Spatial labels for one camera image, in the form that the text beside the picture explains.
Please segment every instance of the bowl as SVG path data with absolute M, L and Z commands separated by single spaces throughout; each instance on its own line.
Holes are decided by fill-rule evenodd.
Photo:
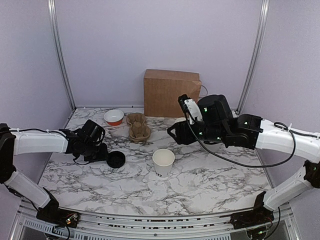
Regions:
M 103 118 L 110 126 L 118 126 L 122 123 L 124 116 L 125 114 L 123 111 L 118 109 L 113 109 L 113 110 L 107 111 L 104 114 Z

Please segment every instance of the cup rim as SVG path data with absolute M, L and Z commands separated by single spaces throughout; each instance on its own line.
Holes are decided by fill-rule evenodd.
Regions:
M 173 155 L 173 160 L 172 160 L 172 162 L 171 162 L 170 164 L 160 165 L 160 164 L 158 164 L 158 163 L 155 161 L 155 154 L 156 154 L 156 152 L 158 152 L 158 151 L 163 151 L 163 150 L 169 151 L 170 154 Z M 152 161 L 153 161 L 155 164 L 157 164 L 158 166 L 160 166 L 160 167 L 168 167 L 168 166 L 172 165 L 175 160 L 176 160 L 175 154 L 174 154 L 171 150 L 169 150 L 169 149 L 167 149 L 167 148 L 160 148 L 160 149 L 156 150 L 156 151 L 152 154 Z

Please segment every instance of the white backdrop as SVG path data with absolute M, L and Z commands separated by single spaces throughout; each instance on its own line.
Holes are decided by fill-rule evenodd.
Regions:
M 143 105 L 146 69 L 200 73 L 236 108 L 259 0 L 59 0 L 64 60 L 79 106 Z

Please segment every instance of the black lid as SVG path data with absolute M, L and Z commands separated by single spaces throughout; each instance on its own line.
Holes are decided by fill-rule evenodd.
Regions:
M 121 168 L 126 162 L 126 156 L 120 151 L 112 151 L 109 153 L 108 159 L 106 163 L 114 168 L 118 169 Z

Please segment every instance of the marble table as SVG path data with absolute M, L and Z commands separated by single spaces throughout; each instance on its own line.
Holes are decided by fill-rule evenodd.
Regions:
M 67 128 L 80 128 L 88 119 L 106 130 L 109 151 L 121 151 L 119 169 L 105 162 L 76 165 L 72 155 L 52 154 L 40 180 L 61 207 L 80 211 L 134 216 L 181 216 L 226 212 L 252 207 L 256 195 L 271 187 L 263 169 L 241 167 L 205 152 L 198 143 L 177 145 L 167 134 L 174 118 L 148 117 L 151 136 L 146 143 L 130 142 L 129 127 L 107 125 L 107 108 L 81 108 Z M 124 112 L 141 112 L 126 108 Z M 175 162 L 167 177 L 156 175 L 152 154 L 167 148 Z M 259 165 L 252 150 L 222 146 L 217 154 L 244 164 Z

